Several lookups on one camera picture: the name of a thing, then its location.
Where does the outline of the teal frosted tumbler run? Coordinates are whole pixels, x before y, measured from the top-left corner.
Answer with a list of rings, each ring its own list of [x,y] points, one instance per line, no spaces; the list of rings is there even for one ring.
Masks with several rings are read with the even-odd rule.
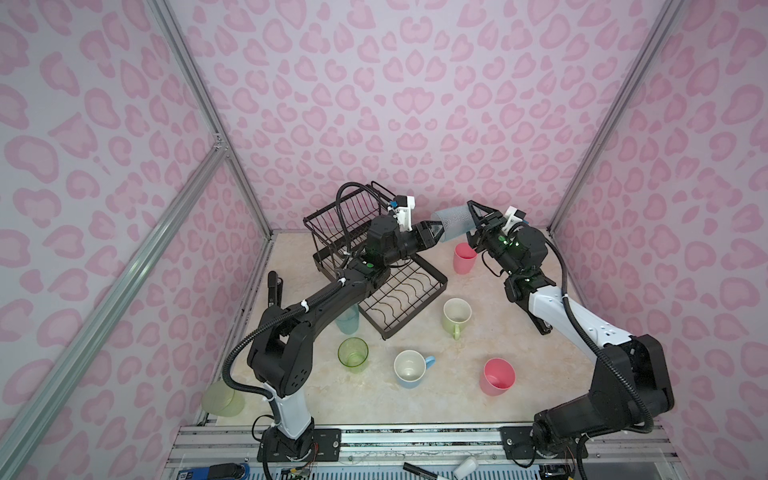
[[[439,221],[443,226],[441,242],[450,241],[475,229],[470,209],[466,204],[436,211],[430,219]]]
[[[359,328],[359,317],[359,306],[354,304],[336,318],[335,324],[344,335],[351,336]]]

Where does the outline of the green transparent cup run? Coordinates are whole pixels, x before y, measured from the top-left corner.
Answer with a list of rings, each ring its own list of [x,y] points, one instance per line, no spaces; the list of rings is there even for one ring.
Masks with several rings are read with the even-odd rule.
[[[337,358],[347,370],[359,373],[368,365],[369,346],[365,340],[359,337],[345,339],[337,350]]]

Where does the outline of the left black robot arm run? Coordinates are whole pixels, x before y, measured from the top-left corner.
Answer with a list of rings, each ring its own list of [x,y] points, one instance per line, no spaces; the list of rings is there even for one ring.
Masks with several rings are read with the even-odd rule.
[[[303,387],[312,372],[315,340],[342,313],[380,290],[393,268],[434,247],[445,232],[438,220],[413,221],[413,197],[382,193],[373,184],[342,184],[330,206],[341,233],[341,265],[330,283],[299,303],[268,307],[222,365],[228,387],[269,403],[273,425],[259,441],[264,459],[273,450],[290,460],[314,452],[315,422]]]

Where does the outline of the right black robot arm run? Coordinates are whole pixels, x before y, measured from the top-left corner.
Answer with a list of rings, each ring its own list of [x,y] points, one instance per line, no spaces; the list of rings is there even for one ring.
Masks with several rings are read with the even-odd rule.
[[[542,335],[558,330],[594,363],[586,394],[534,417],[530,442],[543,455],[572,450],[583,454],[589,438],[628,431],[649,434],[657,416],[674,405],[663,347],[654,337],[632,335],[586,307],[568,292],[567,266],[561,280],[544,274],[548,254],[559,251],[524,213],[501,212],[470,200],[470,247],[498,267],[507,299],[521,308]]]

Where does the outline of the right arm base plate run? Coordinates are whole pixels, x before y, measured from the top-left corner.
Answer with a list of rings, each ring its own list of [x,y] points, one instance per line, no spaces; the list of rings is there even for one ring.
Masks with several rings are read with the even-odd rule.
[[[544,450],[534,447],[531,437],[531,426],[502,426],[499,428],[501,446],[505,458],[527,464],[531,460],[541,462],[545,460],[574,460],[577,444],[574,440],[567,440],[564,446],[546,447]]]

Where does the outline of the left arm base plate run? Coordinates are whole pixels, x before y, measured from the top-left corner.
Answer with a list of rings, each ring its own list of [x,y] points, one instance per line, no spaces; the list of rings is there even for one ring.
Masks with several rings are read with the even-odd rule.
[[[340,457],[342,431],[310,426],[297,439],[291,439],[277,427],[270,427],[261,437],[259,462],[336,462]]]

